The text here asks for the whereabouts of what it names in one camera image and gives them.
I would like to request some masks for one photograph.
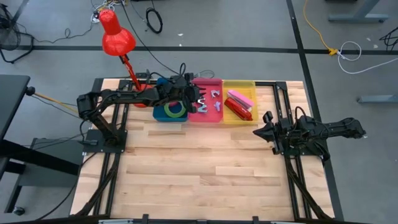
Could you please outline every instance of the green tape roll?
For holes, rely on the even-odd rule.
[[[173,113],[173,112],[170,111],[170,108],[169,108],[169,104],[170,103],[166,103],[164,105],[164,111],[167,114],[167,116],[169,116],[171,118],[180,118],[182,115],[185,114],[186,109],[185,109],[184,105],[181,103],[181,101],[179,101],[178,103],[180,103],[180,105],[181,105],[181,111],[178,112],[178,113]]]

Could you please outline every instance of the wooden table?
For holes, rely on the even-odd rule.
[[[118,83],[105,79],[102,87],[116,89]],[[303,83],[287,86],[291,107],[301,106],[310,114]],[[158,219],[293,220],[284,158],[273,155],[272,144],[252,133],[264,126],[266,111],[276,117],[274,94],[266,86],[258,86],[256,93],[260,118],[249,126],[159,123],[152,108],[131,105],[111,217],[141,218],[147,213]],[[112,113],[109,107],[103,114],[110,120]],[[103,156],[95,155],[81,169],[72,214],[96,190]],[[321,160],[302,156],[302,163],[308,191],[333,217]],[[302,197],[296,191],[303,217]]]

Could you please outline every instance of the plastic bin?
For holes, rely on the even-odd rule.
[[[165,80],[164,78],[158,78],[156,84],[158,85],[164,82],[167,82],[167,80]],[[181,110],[181,104],[178,103],[175,106],[171,106],[169,108],[171,112],[177,113]],[[184,115],[182,115],[179,118],[171,118],[167,116],[166,112],[164,111],[164,106],[155,106],[152,115],[157,121],[161,122],[185,122],[188,119],[188,112],[185,112]]]
[[[257,112],[257,96],[256,96],[256,82],[247,80],[224,80],[223,82],[223,104],[227,99],[228,90],[236,90],[245,97],[249,98],[254,102],[254,106],[251,110],[252,121],[243,121],[234,112],[232,112],[227,106],[224,105],[224,123],[225,124],[256,124],[259,115]]]
[[[223,119],[223,81],[219,78],[196,78],[192,81],[194,84],[206,90],[201,90],[200,93],[206,93],[205,104],[207,105],[207,113],[189,113],[188,119],[191,122],[204,122],[204,123],[217,123]],[[211,91],[220,91],[220,95],[214,98],[211,97]],[[215,108],[216,102],[219,101],[220,111]],[[201,104],[195,103],[197,108],[201,107]]]

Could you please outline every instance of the gray concrete floor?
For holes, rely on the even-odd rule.
[[[22,1],[0,0],[10,5],[15,13]],[[330,12],[353,12],[363,1],[335,3],[309,0],[307,16],[323,33],[331,47],[352,40],[363,49],[378,50],[384,45],[378,38],[398,24],[397,3],[381,1],[375,13],[389,13],[391,18],[383,24],[331,24]],[[302,15],[304,0],[293,5],[306,49],[323,49],[317,34],[305,23]],[[147,1],[134,2],[143,15],[150,6]],[[217,1],[155,1],[164,20],[164,32],[155,35],[145,32],[146,27],[128,7],[129,16],[140,37],[148,46],[197,47],[276,47],[296,48],[294,33],[285,1],[276,0],[217,0]],[[90,26],[90,1],[30,0],[18,23],[38,39],[53,40],[63,36],[69,27],[72,34],[81,34]],[[116,8],[122,26],[129,29],[120,7]],[[103,29],[99,24],[84,37],[61,40],[55,45],[101,45]],[[13,58],[23,51],[6,52]],[[224,79],[303,80],[298,54],[254,52],[154,52],[160,61],[178,69],[181,62],[189,71],[211,69]],[[147,52],[129,54],[136,71],[149,68],[170,74]],[[340,70],[336,57],[307,54],[308,66],[322,120],[336,121],[354,117],[368,132],[367,139],[336,138],[328,140],[333,169],[345,220],[366,223],[394,223],[398,207],[398,166],[396,136],[398,125],[395,105],[359,105],[356,98],[370,94],[396,93],[398,62],[359,75],[348,75]],[[363,56],[354,63],[343,63],[347,70],[362,70],[385,62],[393,56]],[[94,78],[120,77],[127,73],[117,58],[102,51],[37,50],[15,65],[0,62],[0,73],[31,76],[30,85],[39,93],[60,101],[75,102],[79,94],[91,90]],[[28,144],[32,138],[60,138],[78,133],[79,120],[63,114],[36,99],[25,97],[6,138]],[[0,206],[7,200],[15,176],[7,175],[0,182]],[[2,222],[31,220],[47,213],[68,193],[66,188],[26,188],[17,202],[27,213],[17,217],[0,214]],[[65,217],[72,199],[67,200],[53,217]]]

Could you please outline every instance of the yellow bin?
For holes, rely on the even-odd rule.
[[[254,102],[254,106],[251,109],[253,120],[243,121],[228,107],[223,105],[224,124],[256,124],[259,119],[257,112],[256,82],[247,80],[223,80],[223,104],[228,97],[228,90],[236,90]]]

